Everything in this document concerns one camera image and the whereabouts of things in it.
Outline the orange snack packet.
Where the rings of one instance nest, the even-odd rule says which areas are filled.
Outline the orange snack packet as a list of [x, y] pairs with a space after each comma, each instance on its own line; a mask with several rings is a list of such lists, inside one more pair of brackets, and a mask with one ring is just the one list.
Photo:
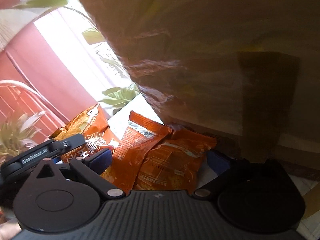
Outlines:
[[169, 126], [131, 111], [125, 133], [112, 155], [112, 163], [102, 177], [129, 193], [147, 153], [171, 132]]

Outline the taped cardboard box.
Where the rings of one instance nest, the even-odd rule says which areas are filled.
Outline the taped cardboard box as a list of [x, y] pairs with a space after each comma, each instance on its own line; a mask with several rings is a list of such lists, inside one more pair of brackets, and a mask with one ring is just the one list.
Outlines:
[[79, 0], [165, 123], [319, 180], [319, 0]]

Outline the orange chip bag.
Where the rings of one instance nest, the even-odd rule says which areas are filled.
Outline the orange chip bag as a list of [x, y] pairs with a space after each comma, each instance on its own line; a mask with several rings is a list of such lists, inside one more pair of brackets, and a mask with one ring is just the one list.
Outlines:
[[64, 163], [76, 157], [90, 157], [105, 148], [113, 152], [120, 143], [118, 137], [111, 131], [105, 111], [99, 104], [78, 114], [68, 124], [58, 128], [50, 137], [63, 140], [78, 133], [84, 136], [86, 143], [61, 155]]

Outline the orange wafer packet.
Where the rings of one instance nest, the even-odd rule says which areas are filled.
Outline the orange wafer packet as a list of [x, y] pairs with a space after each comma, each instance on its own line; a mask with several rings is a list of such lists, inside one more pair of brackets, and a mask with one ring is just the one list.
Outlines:
[[187, 129], [174, 131], [151, 149], [136, 177], [134, 190], [171, 191], [196, 189], [197, 174], [217, 139]]

